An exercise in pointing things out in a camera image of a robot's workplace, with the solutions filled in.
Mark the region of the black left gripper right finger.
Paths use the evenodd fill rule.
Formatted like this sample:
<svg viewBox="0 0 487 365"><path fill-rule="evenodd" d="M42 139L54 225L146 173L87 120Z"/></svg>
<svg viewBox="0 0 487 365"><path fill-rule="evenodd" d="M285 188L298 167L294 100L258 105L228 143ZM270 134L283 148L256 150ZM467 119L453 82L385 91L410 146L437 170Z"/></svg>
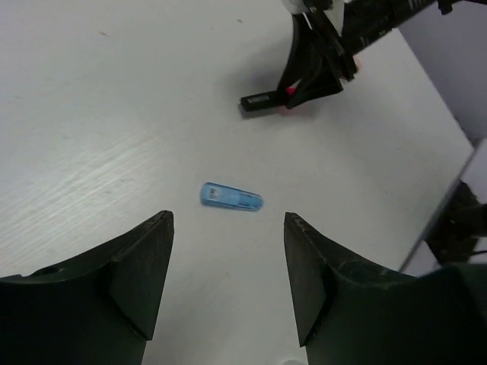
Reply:
<svg viewBox="0 0 487 365"><path fill-rule="evenodd" d="M295 213L285 257L299 345L310 364L484 364L486 267L413 277L327 238Z"/></svg>

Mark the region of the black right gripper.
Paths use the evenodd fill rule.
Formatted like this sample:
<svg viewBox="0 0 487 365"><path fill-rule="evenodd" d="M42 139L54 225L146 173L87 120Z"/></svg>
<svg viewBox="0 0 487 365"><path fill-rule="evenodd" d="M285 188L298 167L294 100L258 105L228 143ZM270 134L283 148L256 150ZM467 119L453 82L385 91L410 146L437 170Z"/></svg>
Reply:
<svg viewBox="0 0 487 365"><path fill-rule="evenodd" d="M293 15L291 50L277 90L286 89L285 107L343 91L339 78L357 72L354 56L433 4L432 1L305 1L305 16Z"/></svg>

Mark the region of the pink cap black highlighter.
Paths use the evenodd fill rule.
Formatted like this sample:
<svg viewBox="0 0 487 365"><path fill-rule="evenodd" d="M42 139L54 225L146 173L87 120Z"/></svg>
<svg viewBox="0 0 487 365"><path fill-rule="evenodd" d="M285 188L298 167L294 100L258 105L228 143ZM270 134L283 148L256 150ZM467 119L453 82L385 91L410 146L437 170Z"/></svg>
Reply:
<svg viewBox="0 0 487 365"><path fill-rule="evenodd" d="M287 111L287 103L296 87L287 87L265 93L242 97L239 102L241 113L246 117L264 116L279 111Z"/></svg>

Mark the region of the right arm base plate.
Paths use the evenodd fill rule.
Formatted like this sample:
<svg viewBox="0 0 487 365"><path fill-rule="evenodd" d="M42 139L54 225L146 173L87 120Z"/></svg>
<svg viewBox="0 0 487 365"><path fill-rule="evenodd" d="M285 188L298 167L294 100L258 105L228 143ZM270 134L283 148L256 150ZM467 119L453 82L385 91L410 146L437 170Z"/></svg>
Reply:
<svg viewBox="0 0 487 365"><path fill-rule="evenodd" d="M461 182L425 238L439 265L468 262L486 254L477 243L486 238L486 204Z"/></svg>

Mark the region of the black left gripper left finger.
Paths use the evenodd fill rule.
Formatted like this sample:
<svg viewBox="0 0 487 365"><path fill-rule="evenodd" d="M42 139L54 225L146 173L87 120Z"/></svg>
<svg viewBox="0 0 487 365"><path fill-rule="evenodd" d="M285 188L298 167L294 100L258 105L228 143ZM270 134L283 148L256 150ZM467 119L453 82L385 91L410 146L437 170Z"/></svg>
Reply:
<svg viewBox="0 0 487 365"><path fill-rule="evenodd" d="M110 241L28 276L1 279L3 364L140 364L173 247L161 211Z"/></svg>

